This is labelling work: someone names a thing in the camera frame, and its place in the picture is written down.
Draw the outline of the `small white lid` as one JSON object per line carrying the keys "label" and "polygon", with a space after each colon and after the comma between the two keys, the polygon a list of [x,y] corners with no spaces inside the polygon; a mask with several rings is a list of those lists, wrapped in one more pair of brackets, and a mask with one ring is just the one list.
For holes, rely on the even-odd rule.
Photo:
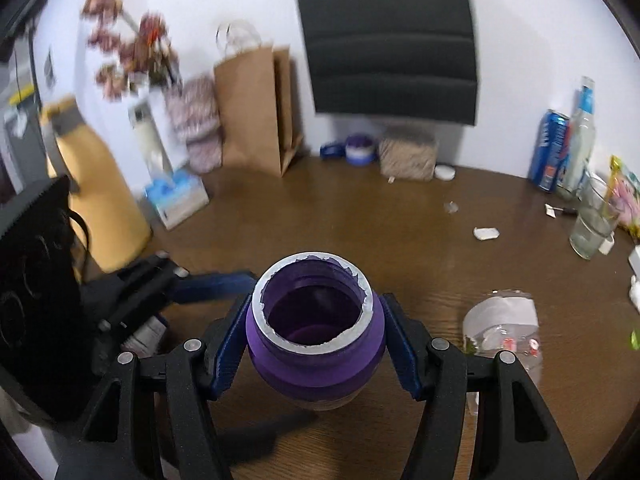
{"label": "small white lid", "polygon": [[456,174],[454,167],[449,165],[438,164],[434,169],[434,177],[441,181],[452,181]]}

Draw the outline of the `blue soda can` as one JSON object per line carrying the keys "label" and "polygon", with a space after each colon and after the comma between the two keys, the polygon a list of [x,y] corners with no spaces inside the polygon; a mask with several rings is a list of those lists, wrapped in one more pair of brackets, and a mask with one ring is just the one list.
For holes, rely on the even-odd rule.
{"label": "blue soda can", "polygon": [[552,192],[563,158],[570,118],[556,110],[547,110],[541,119],[528,180],[544,192]]}

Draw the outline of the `colourful snack packet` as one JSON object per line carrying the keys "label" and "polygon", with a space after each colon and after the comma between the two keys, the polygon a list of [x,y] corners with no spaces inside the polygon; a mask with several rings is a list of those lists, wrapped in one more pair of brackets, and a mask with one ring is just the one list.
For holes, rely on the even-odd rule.
{"label": "colourful snack packet", "polygon": [[615,208],[620,213],[618,224],[631,239],[639,244],[640,237],[640,183],[639,178],[618,156],[610,159],[608,194],[612,196]]}

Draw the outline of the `yellow thermos jug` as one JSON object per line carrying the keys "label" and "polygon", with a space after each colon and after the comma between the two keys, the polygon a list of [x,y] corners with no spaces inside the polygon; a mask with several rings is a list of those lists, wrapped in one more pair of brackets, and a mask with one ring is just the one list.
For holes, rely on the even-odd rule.
{"label": "yellow thermos jug", "polygon": [[105,142],[66,96],[43,107],[40,130],[51,176],[70,178],[70,206],[88,226],[89,252],[112,272],[133,262],[152,236]]}

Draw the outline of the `purple white bottle cap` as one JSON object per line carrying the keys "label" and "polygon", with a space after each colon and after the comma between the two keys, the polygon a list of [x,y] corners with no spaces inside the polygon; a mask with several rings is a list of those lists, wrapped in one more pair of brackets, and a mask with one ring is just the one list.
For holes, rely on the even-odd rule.
{"label": "purple white bottle cap", "polygon": [[354,166],[366,166],[375,161],[376,143],[367,134],[357,133],[345,140],[346,160]]}

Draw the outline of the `blue tissue box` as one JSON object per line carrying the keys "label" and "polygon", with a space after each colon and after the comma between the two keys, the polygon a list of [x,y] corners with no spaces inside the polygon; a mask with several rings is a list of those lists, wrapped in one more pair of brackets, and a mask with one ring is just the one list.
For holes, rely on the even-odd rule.
{"label": "blue tissue box", "polygon": [[175,228],[209,203],[202,179],[186,170],[154,179],[145,188],[144,197],[166,230]]}

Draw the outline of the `white paper scrap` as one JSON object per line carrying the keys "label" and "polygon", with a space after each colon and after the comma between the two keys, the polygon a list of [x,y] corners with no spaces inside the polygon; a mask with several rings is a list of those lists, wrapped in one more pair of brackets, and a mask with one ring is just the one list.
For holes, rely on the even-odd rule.
{"label": "white paper scrap", "polygon": [[496,240],[500,236],[497,228],[474,228],[473,235],[477,240],[484,242],[485,240]]}

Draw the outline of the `black chair back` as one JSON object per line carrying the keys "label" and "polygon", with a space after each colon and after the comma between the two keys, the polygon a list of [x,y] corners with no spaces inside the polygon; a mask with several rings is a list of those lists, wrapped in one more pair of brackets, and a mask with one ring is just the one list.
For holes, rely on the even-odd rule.
{"label": "black chair back", "polygon": [[470,0],[297,0],[314,108],[476,122]]}

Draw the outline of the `patterned fabric bag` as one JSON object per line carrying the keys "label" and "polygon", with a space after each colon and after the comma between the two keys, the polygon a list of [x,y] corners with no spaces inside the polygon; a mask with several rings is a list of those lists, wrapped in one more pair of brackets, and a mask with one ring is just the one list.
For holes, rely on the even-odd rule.
{"label": "patterned fabric bag", "polygon": [[222,133],[212,76],[202,75],[164,91],[166,110],[177,140],[186,147],[189,166],[208,174],[222,164]]}

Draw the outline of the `brown paper bag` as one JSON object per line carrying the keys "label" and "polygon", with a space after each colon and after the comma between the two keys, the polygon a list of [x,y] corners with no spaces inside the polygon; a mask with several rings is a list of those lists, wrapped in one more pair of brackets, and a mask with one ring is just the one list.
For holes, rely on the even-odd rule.
{"label": "brown paper bag", "polygon": [[282,177],[302,145],[287,48],[259,47],[214,68],[224,166]]}

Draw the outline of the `dried flower bouquet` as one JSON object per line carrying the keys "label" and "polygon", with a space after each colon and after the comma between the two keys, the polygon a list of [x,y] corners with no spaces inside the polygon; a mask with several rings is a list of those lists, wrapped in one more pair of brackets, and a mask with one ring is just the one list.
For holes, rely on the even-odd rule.
{"label": "dried flower bouquet", "polygon": [[80,17],[92,24],[87,47],[105,56],[94,75],[104,99],[118,101],[142,88],[182,85],[163,15],[145,13],[136,21],[122,0],[85,0]]}

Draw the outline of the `clear container of grains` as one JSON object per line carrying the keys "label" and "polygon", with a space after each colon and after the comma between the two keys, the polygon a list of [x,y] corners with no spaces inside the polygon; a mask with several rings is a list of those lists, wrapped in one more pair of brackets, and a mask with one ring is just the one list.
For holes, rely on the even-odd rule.
{"label": "clear container of grains", "polygon": [[438,141],[428,131],[389,126],[378,142],[378,160],[384,177],[431,181],[438,154]]}

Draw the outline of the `purple Healthy Heart bottle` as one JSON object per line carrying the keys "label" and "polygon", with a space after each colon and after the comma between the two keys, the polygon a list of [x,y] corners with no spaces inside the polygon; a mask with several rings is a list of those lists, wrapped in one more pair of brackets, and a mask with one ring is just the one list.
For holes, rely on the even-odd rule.
{"label": "purple Healthy Heart bottle", "polygon": [[328,252],[273,263],[253,290],[245,330],[260,377],[307,410],[356,398],[385,351],[380,298],[359,268]]}

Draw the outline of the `clear plastic bottle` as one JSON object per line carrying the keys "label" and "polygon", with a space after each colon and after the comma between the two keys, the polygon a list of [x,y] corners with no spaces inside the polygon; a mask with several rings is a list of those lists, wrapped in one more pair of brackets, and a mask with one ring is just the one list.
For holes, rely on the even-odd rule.
{"label": "clear plastic bottle", "polygon": [[593,112],[594,81],[583,76],[576,112],[568,129],[566,155],[556,182],[556,192],[563,200],[574,200],[585,177],[596,140]]}

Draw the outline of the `drinking glass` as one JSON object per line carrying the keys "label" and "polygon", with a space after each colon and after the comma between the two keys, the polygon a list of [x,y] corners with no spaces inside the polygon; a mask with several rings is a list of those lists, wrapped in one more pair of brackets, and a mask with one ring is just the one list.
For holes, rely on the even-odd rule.
{"label": "drinking glass", "polygon": [[586,174],[580,188],[577,219],[568,239],[570,247],[580,258],[590,260],[614,232],[622,212],[620,199],[605,180]]}

